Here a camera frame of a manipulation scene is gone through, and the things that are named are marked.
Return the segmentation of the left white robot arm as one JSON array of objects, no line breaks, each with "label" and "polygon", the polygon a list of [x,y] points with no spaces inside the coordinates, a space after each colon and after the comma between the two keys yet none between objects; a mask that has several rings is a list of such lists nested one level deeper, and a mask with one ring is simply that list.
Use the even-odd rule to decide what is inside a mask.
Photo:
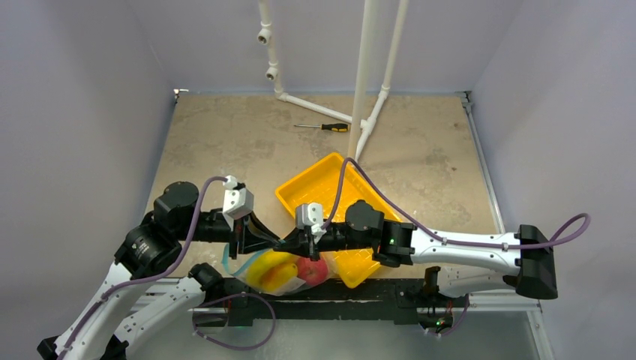
[{"label": "left white robot arm", "polygon": [[86,308],[62,334],[42,340],[43,359],[125,359],[174,318],[225,299],[224,277],[195,265],[142,310],[133,307],[185,258],[192,242],[217,242],[236,258],[274,247],[279,238],[254,215],[254,197],[232,176],[222,178],[223,205],[202,211],[203,191],[177,181],[154,201],[141,224],[115,252],[109,271]]}]

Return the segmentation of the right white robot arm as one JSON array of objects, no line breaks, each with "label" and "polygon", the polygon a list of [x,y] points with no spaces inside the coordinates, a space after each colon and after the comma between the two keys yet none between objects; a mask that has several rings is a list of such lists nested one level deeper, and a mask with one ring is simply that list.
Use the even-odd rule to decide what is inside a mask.
[{"label": "right white robot arm", "polygon": [[299,206],[296,228],[274,250],[318,260],[322,252],[370,249],[373,260],[392,268],[446,263],[477,269],[468,277],[456,270],[424,281],[421,295],[430,305],[506,288],[530,299],[558,296],[554,249],[536,226],[523,224],[517,232],[496,235],[434,232],[387,220],[363,200],[347,208],[343,222],[314,217],[311,212],[319,208],[316,203]]}]

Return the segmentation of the red apple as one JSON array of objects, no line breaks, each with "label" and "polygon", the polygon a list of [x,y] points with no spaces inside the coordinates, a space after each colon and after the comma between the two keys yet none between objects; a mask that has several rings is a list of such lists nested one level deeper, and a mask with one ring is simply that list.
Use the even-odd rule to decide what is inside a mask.
[{"label": "red apple", "polygon": [[298,269],[297,277],[309,287],[320,285],[331,275],[328,263],[324,259],[312,261],[307,258],[299,258],[295,264]]}]

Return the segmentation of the yellow banana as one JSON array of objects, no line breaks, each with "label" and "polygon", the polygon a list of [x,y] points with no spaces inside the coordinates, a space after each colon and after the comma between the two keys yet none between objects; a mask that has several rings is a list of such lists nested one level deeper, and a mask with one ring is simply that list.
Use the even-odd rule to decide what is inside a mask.
[{"label": "yellow banana", "polygon": [[260,278],[268,270],[294,259],[295,256],[291,253],[267,250],[249,265],[245,273],[245,283],[254,288],[260,287]]}]

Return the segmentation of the clear zip top bag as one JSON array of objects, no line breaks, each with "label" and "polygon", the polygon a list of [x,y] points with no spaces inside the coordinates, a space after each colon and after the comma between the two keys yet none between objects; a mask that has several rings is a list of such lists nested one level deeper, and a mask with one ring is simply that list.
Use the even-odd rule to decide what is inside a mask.
[{"label": "clear zip top bag", "polygon": [[317,261],[271,249],[231,259],[230,248],[225,246],[221,264],[231,277],[270,296],[288,296],[309,290],[338,273],[330,252],[321,255]]}]

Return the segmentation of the orange yellow mango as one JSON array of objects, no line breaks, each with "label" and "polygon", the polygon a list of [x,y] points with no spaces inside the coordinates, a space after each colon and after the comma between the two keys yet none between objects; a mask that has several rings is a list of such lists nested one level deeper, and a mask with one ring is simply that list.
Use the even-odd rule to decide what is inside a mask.
[{"label": "orange yellow mango", "polygon": [[260,278],[260,287],[267,293],[273,293],[285,285],[290,279],[298,274],[295,263],[285,262],[268,270]]}]

